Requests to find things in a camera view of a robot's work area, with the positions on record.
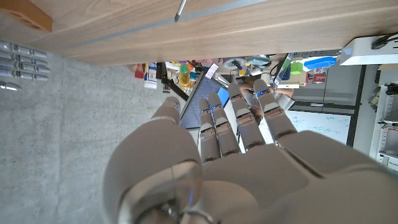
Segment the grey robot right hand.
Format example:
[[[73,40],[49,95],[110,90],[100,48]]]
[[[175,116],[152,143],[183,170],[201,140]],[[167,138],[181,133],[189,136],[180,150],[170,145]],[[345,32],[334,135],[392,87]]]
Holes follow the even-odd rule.
[[[1,77],[46,82],[48,53],[1,40]]]

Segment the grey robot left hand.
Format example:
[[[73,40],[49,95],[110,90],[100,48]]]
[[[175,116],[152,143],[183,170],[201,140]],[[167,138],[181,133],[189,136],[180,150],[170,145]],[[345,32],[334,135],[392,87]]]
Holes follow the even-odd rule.
[[[254,92],[272,143],[239,87],[228,87],[239,134],[217,94],[200,100],[200,140],[168,97],[112,153],[105,223],[396,223],[397,176],[357,150],[297,131],[265,81]]]

